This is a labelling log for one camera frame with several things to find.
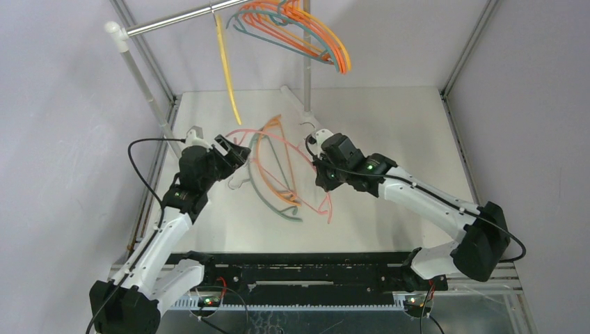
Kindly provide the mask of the yellow-orange plastic hanger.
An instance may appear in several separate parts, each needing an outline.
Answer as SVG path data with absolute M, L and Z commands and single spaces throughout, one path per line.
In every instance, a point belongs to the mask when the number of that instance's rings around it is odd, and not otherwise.
M 334 65 L 340 74 L 347 74 L 351 70 L 350 55 L 344 44 L 326 24 L 311 15 L 308 10 L 304 10 L 301 1 L 286 1 L 282 9 L 289 19 L 303 25 L 303 33 L 308 33 L 310 38 L 312 33 L 317 35 L 316 40 L 319 46 L 305 41 L 305 38 L 300 38 L 294 33 L 287 32 L 297 49 L 318 61 Z

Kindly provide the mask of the small circuit board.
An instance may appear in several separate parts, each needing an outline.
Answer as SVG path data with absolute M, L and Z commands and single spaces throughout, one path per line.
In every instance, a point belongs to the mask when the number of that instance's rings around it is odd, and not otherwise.
M 422 308 L 429 302 L 428 299 L 420 299 L 417 297 L 409 297 L 404 301 L 405 308 Z
M 221 304 L 221 299 L 217 296 L 206 296 L 199 298 L 198 300 L 198 309 L 204 308 L 218 308 Z

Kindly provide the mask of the left small circuit board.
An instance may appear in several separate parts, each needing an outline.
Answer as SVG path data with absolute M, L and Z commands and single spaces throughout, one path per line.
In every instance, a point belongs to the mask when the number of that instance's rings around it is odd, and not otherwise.
M 221 304 L 221 299 L 217 296 L 206 296 L 199 298 L 198 300 L 198 309 L 204 308 L 218 308 Z

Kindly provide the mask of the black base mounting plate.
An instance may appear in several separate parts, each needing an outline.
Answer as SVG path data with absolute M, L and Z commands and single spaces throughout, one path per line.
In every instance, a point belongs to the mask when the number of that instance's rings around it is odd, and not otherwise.
M 411 273 L 407 252 L 173 253 L 167 265 L 204 260 L 205 277 L 180 305 L 212 309 L 330 310 L 416 308 L 432 288 L 448 292 L 453 279 L 487 283 L 463 273 L 423 279 Z

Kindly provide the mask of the pink wire-hook hanger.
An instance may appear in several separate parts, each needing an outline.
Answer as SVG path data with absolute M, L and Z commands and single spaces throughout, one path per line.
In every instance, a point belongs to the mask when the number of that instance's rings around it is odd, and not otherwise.
M 298 209 L 301 206 L 301 204 L 306 205 L 307 207 L 309 207 L 310 209 L 312 209 L 314 212 L 316 212 L 318 215 L 320 216 L 327 216 L 327 224 L 331 224 L 331 221 L 333 219 L 333 203 L 330 197 L 330 192 L 328 192 L 323 201 L 321 202 L 321 204 L 318 206 L 318 208 L 314 208 L 313 206 L 311 206 L 308 202 L 306 202 L 304 199 L 302 199 L 302 197 L 300 197 L 300 195 L 298 194 L 297 190 L 296 190 L 296 181 L 294 179 L 294 171 L 293 171 L 293 167 L 292 167 L 292 163 L 291 163 L 291 159 L 290 159 L 290 155 L 289 155 L 289 149 L 292 149 L 294 151 L 296 151 L 299 155 L 301 155 L 304 160 L 306 161 L 306 163 L 311 167 L 311 169 L 316 172 L 317 168 L 313 165 L 312 160 L 304 153 L 301 151 L 301 149 L 298 146 L 293 145 L 291 142 L 289 142 L 284 136 L 278 136 L 276 134 L 272 134 L 269 132 L 264 132 L 262 130 L 256 130 L 256 129 L 235 129 L 233 131 L 231 131 L 230 133 L 227 134 L 227 137 L 230 137 L 234 144 L 236 145 L 240 145 L 242 144 L 242 142 L 245 140 L 246 135 L 247 134 L 252 134 L 253 137 L 250 140 L 250 145 L 248 146 L 251 150 L 252 153 L 254 154 L 253 157 L 250 157 L 248 159 L 248 161 L 246 162 L 246 170 L 248 171 L 248 179 L 245 179 L 237 188 L 232 188 L 230 187 L 230 183 L 228 183 L 228 187 L 232 190 L 237 190 L 238 188 L 241 187 L 241 185 L 244 182 L 250 182 L 252 184 L 252 187 L 255 191 L 255 193 L 257 194 L 258 198 L 276 215 L 278 215 L 280 218 L 283 218 L 287 221 L 292 221 L 292 222 L 297 222 L 297 223 L 301 223 L 303 222 L 303 219 L 301 219 L 300 217 L 297 216 L 298 213 Z M 284 174 L 284 170 L 282 169 L 282 165 L 278 164 L 281 175 L 285 181 L 285 183 L 282 183 L 281 181 L 279 181 L 270 171 L 268 171 L 261 163 L 260 163 L 260 158 L 259 158 L 259 153 L 260 153 L 260 149 L 259 149 L 259 145 L 257 145 L 256 148 L 254 148 L 254 143 L 255 141 L 259 140 L 262 141 L 264 138 L 267 138 L 269 142 L 271 142 L 273 139 L 280 141 L 284 144 L 285 148 L 285 152 L 287 153 L 287 162 L 289 164 L 289 173 L 292 177 L 292 181 L 288 182 L 287 178 Z M 250 166 L 251 164 L 254 164 L 258 167 L 259 169 L 259 174 L 261 176 L 261 178 L 265 181 L 266 186 L 272 190 L 272 192 L 279 197 L 279 199 L 284 200 L 287 204 L 289 204 L 288 207 L 279 210 L 276 207 L 274 207 L 260 192 L 260 190 L 258 189 L 258 187 L 256 186 L 254 177 L 253 177 L 253 172 L 252 172 L 252 167 Z

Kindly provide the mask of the light orange wire-hook hanger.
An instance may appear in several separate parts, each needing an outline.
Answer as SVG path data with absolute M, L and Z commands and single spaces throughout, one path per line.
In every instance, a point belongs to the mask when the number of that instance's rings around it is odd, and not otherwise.
M 282 116 L 280 114 L 276 115 L 276 116 L 272 117 L 261 128 L 261 130 L 260 130 L 261 133 L 260 133 L 258 139 L 256 140 L 256 145 L 255 145 L 255 148 L 256 148 L 255 165 L 257 166 L 257 169 L 260 173 L 262 180 L 264 181 L 264 183 L 269 188 L 269 190 L 273 193 L 274 196 L 276 196 L 277 198 L 279 198 L 283 202 L 287 203 L 288 205 L 300 207 L 301 203 L 298 201 L 298 195 L 296 192 L 296 185 L 295 185 L 295 177 L 294 177 L 294 171 L 293 171 L 293 166 L 292 166 L 292 160 L 291 160 L 290 153 L 289 153 L 290 142 L 286 139 L 285 131 L 282 126 L 281 119 L 282 119 Z M 271 132 L 271 130 L 274 130 L 274 129 L 278 130 L 278 133 L 276 134 L 276 136 L 279 137 L 278 140 L 284 145 L 285 154 L 286 154 L 286 158 L 287 158 L 287 166 L 289 167 L 289 174 L 290 174 L 291 182 L 288 181 L 285 171 L 282 169 L 282 164 L 280 163 L 280 160 L 278 158 L 278 154 L 276 153 L 276 149 L 273 146 L 273 141 L 272 141 L 271 137 L 268 135 L 268 133 L 274 135 L 274 133 Z M 271 179 L 273 179 L 277 183 L 279 183 L 278 179 L 276 179 L 276 177 L 270 171 L 268 171 L 262 165 L 262 162 L 260 161 L 260 149 L 262 148 L 262 141 L 265 138 L 269 142 L 269 146 L 271 148 L 271 153 L 273 154 L 275 161 L 277 162 L 278 169 L 279 169 L 280 174 L 283 178 L 283 183 L 282 183 L 281 189 L 276 187 L 275 184 L 271 182 Z

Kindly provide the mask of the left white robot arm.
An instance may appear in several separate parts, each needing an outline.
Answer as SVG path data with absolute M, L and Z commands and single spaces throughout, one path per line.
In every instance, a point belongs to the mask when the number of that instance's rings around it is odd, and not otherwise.
M 211 289 L 217 271 L 210 256 L 188 253 L 176 269 L 159 274 L 174 246 L 191 229 L 216 182 L 246 164 L 250 148 L 218 135 L 214 144 L 196 136 L 182 139 L 185 148 L 179 170 L 164 196 L 155 199 L 160 216 L 119 271 L 108 281 L 98 280 L 89 292 L 92 318 L 87 333 L 156 333 L 161 318 L 191 288 Z

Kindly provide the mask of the right small circuit board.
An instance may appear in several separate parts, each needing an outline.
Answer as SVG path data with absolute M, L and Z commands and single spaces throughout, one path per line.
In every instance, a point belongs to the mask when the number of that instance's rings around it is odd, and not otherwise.
M 428 299 L 420 299 L 417 297 L 409 297 L 404 301 L 405 308 L 422 308 L 429 302 Z

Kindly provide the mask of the aluminium rail frame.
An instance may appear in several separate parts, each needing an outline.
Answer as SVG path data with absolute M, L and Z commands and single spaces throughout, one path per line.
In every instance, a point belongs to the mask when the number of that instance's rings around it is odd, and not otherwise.
M 521 289 L 512 264 L 490 273 L 448 273 L 423 280 L 398 264 L 218 264 L 171 309 L 217 307 L 250 309 L 404 308 L 419 305 L 427 292 L 499 294 Z

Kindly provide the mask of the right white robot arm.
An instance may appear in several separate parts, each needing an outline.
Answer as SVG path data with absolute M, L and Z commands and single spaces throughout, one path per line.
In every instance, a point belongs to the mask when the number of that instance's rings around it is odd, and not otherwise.
M 446 244 L 418 247 L 406 258 L 400 275 L 408 291 L 454 273 L 486 282 L 510 244 L 503 210 L 493 202 L 479 206 L 451 196 L 382 154 L 365 156 L 348 136 L 327 129 L 309 135 L 305 149 L 317 171 L 315 184 L 325 192 L 348 184 L 357 192 L 404 206 L 451 237 Z

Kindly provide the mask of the white clothes rack frame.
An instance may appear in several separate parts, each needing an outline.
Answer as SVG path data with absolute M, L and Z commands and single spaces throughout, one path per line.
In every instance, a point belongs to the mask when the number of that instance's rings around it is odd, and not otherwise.
M 129 71 L 140 86 L 166 138 L 189 130 L 188 101 L 196 95 L 213 99 L 200 112 L 201 125 L 222 129 L 265 125 L 276 115 L 311 118 L 311 63 L 337 68 L 306 55 L 287 32 L 319 46 L 317 35 L 303 33 L 303 25 L 285 15 L 286 1 L 210 1 L 202 6 L 136 24 L 124 1 L 113 5 L 123 24 L 106 23 L 105 29 Z M 237 108 L 242 125 L 232 112 L 218 50 L 212 9 L 223 20 L 225 44 Z M 135 43 L 154 70 L 164 91 L 180 102 L 180 119 L 167 121 L 157 107 L 135 63 L 130 44 Z

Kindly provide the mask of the pale yellow wire-hook hanger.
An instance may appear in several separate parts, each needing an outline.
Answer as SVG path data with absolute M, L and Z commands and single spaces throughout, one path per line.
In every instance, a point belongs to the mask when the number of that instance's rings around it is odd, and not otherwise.
M 233 88 L 233 82 L 232 82 L 232 75 L 231 75 L 231 71 L 230 71 L 230 63 L 228 60 L 228 54 L 227 54 L 226 44 L 225 44 L 225 30 L 223 28 L 223 20 L 219 14 L 216 14 L 214 9 L 212 9 L 212 15 L 214 17 L 214 21 L 215 21 L 215 25 L 216 25 L 216 37 L 217 37 L 217 42 L 218 42 L 218 50 L 219 50 L 219 54 L 220 54 L 221 64 L 223 67 L 223 74 L 224 74 L 224 79 L 225 79 L 226 90 L 228 93 L 228 98 L 230 101 L 230 106 L 231 106 L 232 112 L 234 114 L 234 118 L 236 120 L 236 123 L 238 125 L 242 125 L 241 116 L 239 114 L 236 99 L 234 96 L 234 88 Z

